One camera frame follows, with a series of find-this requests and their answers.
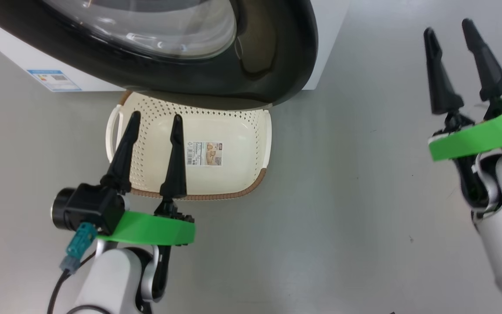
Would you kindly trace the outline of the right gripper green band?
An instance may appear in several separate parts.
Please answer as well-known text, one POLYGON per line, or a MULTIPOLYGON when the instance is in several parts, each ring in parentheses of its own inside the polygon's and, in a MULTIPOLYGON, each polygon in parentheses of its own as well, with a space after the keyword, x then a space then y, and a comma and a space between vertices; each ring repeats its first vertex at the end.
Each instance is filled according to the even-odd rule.
MULTIPOLYGON (((501 97, 502 66, 472 19, 462 20, 462 30, 476 63, 481 83, 480 99, 486 102, 501 97)), ((442 62, 442 48, 431 27, 424 30, 424 47, 432 115, 454 113, 464 106, 464 102, 452 87, 442 62)), ((454 133, 431 137, 428 142, 433 161, 478 155, 499 148, 502 148, 502 115, 454 133)))

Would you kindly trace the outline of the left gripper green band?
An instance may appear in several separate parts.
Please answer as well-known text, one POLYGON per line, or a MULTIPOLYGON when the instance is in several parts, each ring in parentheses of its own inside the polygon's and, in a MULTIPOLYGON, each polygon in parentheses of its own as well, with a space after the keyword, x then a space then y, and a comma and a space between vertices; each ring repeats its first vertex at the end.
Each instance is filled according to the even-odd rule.
MULTIPOLYGON (((134 111, 100 185, 115 190, 120 195, 131 191, 131 162, 133 146, 138 140, 141 113, 134 111)), ((104 241, 135 245, 181 246, 195 240, 196 225, 190 215, 179 211, 173 200, 187 196, 187 159, 185 156, 183 118, 175 115, 170 135, 172 149, 165 181, 160 187, 163 200, 153 215, 126 211, 110 235, 99 234, 104 241)))

